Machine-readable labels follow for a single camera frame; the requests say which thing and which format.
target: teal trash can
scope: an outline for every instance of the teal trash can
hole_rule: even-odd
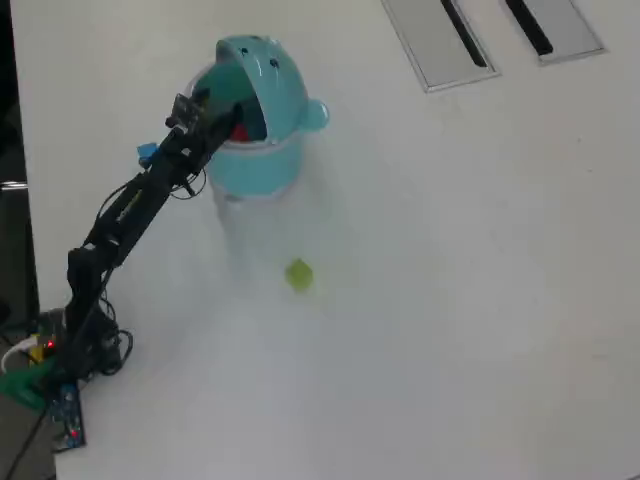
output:
[[[214,189],[238,199],[270,198],[298,177],[306,132],[324,128],[329,111],[309,99],[295,62],[269,37],[220,40],[216,60],[187,87],[209,89],[208,111],[216,115],[242,102],[244,120],[212,156],[207,173]]]

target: cable slot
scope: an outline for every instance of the cable slot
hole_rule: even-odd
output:
[[[453,23],[453,27],[456,29],[456,32],[458,32],[460,40],[462,40],[464,47],[467,49],[467,52],[469,52],[469,56],[471,57],[471,60],[473,60],[473,63],[475,63],[478,67],[486,68],[487,62],[480,53],[480,50],[478,49],[476,42],[473,40],[473,37],[467,30],[467,26],[462,20],[460,13],[456,9],[456,6],[453,4],[453,0],[441,0],[441,2],[444,10],[447,12],[447,15],[449,15],[451,23]]]
[[[551,45],[537,20],[525,5],[524,0],[505,0],[505,2],[538,55],[553,53],[553,45]]]

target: white tabletop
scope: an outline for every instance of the white tabletop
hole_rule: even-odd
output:
[[[135,348],[59,478],[640,472],[640,4],[579,1],[609,53],[544,68],[463,4],[502,76],[425,95],[378,0],[13,2],[43,309],[217,39],[280,39],[332,113],[280,201],[171,201],[113,275]]]

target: green cube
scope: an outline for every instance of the green cube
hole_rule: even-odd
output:
[[[289,285],[298,293],[306,291],[313,283],[313,270],[300,258],[291,262],[285,274]]]

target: white cable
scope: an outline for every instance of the white cable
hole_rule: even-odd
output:
[[[11,347],[7,352],[2,356],[2,360],[0,360],[0,369],[2,373],[7,373],[6,363],[7,358],[13,355],[16,352],[23,352],[25,350],[29,350],[30,348],[38,345],[38,337],[36,335],[31,335],[29,338],[25,338],[20,342],[16,343],[13,347]]]

